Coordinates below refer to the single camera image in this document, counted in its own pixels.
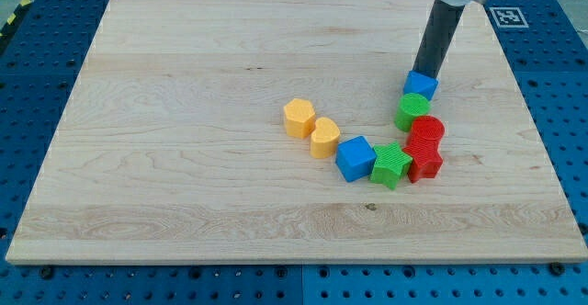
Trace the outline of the black cylindrical robot arm stick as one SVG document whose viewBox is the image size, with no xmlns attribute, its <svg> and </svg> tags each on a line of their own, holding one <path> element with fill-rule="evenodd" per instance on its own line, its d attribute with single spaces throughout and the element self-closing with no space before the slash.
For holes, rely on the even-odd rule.
<svg viewBox="0 0 588 305">
<path fill-rule="evenodd" d="M 415 72 L 437 78 L 464 8 L 434 1 L 414 60 Z"/>
</svg>

